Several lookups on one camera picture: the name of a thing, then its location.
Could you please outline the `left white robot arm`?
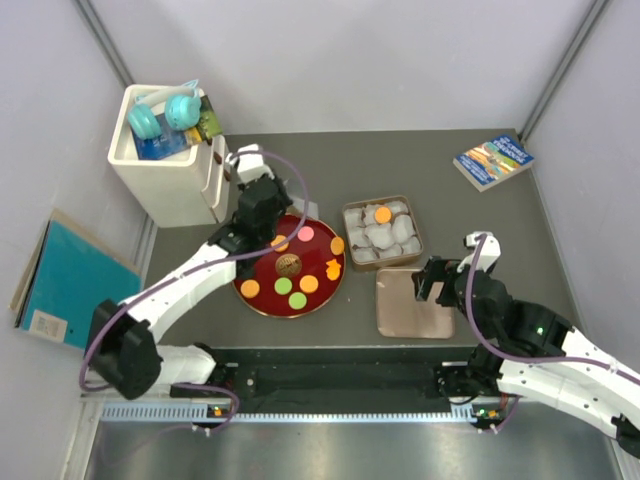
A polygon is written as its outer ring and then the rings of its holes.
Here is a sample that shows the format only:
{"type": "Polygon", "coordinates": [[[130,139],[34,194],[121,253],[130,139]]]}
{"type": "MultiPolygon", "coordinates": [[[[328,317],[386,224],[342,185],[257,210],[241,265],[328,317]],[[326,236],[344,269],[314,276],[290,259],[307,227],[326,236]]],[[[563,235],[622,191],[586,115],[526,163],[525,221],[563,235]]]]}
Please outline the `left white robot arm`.
{"type": "Polygon", "coordinates": [[[289,160],[258,145],[229,154],[224,163],[238,177],[238,206],[182,265],[162,280],[120,302],[107,299],[93,312],[88,344],[79,372],[86,393],[115,389],[127,400],[153,387],[175,387],[216,396],[227,374],[204,345],[162,344],[165,333],[201,300],[247,274],[273,252],[276,228],[292,200],[275,160],[290,170],[289,160]]]}

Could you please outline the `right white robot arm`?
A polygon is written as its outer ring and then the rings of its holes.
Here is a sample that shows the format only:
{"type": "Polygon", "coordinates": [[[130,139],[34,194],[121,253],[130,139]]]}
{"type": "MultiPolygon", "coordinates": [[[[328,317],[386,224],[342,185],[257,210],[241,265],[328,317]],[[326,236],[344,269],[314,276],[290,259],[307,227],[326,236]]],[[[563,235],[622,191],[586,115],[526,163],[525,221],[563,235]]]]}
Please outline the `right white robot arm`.
{"type": "Polygon", "coordinates": [[[432,256],[412,273],[414,296],[458,310],[477,346],[467,364],[441,369],[446,397],[504,395],[527,398],[566,413],[639,455],[639,375],[596,346],[576,326],[550,308],[514,298],[493,278],[501,246],[490,232],[464,239],[461,259],[432,256]]]}

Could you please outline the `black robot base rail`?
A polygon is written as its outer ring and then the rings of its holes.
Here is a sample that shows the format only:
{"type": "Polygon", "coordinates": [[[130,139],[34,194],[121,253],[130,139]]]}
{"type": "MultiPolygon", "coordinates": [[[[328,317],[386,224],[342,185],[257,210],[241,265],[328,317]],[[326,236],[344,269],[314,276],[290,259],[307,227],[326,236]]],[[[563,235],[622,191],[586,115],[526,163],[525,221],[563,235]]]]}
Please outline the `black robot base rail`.
{"type": "Polygon", "coordinates": [[[469,347],[214,348],[210,384],[244,413],[419,412],[497,391],[471,377],[469,347]]]}

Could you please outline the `orange fish-shaped cookie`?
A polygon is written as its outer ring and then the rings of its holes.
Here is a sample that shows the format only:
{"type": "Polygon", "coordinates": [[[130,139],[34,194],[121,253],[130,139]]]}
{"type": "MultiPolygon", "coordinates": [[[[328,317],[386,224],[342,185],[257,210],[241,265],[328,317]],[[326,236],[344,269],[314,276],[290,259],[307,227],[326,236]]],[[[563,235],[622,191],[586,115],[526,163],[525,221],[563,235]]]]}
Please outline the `orange fish-shaped cookie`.
{"type": "Polygon", "coordinates": [[[341,276],[342,265],[336,260],[332,259],[326,263],[326,277],[330,281],[336,281],[341,276]]]}

